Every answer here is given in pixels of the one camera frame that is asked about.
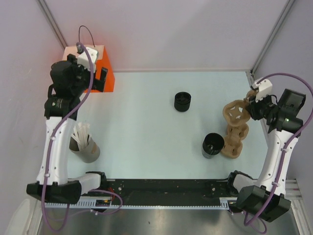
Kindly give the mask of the orange paper bag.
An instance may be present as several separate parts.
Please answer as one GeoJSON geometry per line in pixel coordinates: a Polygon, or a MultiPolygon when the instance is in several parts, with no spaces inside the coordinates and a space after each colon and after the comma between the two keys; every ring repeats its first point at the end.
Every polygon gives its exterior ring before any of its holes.
{"type": "MultiPolygon", "coordinates": [[[[111,67],[111,63],[106,51],[106,48],[104,45],[96,45],[93,47],[93,45],[85,45],[86,47],[94,48],[95,50],[98,51],[98,59],[96,61],[96,75],[95,78],[97,80],[100,80],[100,73],[102,68],[106,68],[108,70],[106,79],[105,79],[105,84],[104,84],[104,91],[105,93],[112,93],[114,91],[114,84],[115,84],[115,77],[113,74],[113,69],[111,67]]],[[[68,54],[73,54],[76,57],[78,56],[77,53],[77,48],[76,46],[69,46],[66,47],[64,50],[63,58],[62,60],[67,60],[67,55],[68,54]]],[[[98,93],[99,91],[92,90],[92,93],[98,93]]]]}

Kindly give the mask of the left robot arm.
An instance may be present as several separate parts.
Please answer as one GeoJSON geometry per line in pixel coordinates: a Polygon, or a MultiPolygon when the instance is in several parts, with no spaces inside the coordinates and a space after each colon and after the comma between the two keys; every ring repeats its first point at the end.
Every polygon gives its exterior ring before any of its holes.
{"type": "Polygon", "coordinates": [[[46,203],[76,204],[81,195],[92,190],[96,195],[104,195],[108,183],[103,172],[90,171],[82,177],[69,179],[67,157],[70,152],[70,139],[77,120],[80,96],[91,88],[102,92],[108,70],[89,71],[69,54],[65,61],[51,66],[52,84],[48,88],[45,102],[46,140],[44,156],[37,179],[28,184],[26,193],[46,203]]]}

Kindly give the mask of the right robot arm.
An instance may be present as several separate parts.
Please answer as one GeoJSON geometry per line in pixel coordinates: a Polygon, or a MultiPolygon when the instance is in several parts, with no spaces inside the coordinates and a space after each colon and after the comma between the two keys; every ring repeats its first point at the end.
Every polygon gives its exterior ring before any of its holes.
{"type": "Polygon", "coordinates": [[[268,126],[269,147],[256,182],[240,171],[231,172],[225,190],[237,201],[234,208],[272,222],[290,207],[285,198],[285,181],[292,151],[301,135],[303,120],[297,114],[304,106],[304,94],[285,89],[277,104],[270,95],[256,100],[256,92],[246,98],[244,110],[253,120],[265,119],[268,126]]]}

